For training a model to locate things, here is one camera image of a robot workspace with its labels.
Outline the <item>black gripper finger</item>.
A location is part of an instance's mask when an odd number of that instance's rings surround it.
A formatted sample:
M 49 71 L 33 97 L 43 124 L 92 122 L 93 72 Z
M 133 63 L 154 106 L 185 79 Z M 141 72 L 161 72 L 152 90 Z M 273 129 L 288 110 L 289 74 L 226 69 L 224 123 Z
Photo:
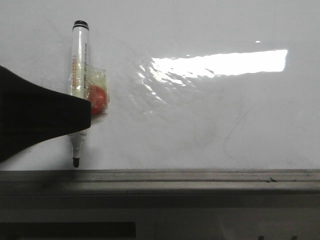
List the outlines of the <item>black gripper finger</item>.
M 88 100 L 56 92 L 0 68 L 0 160 L 91 126 Z

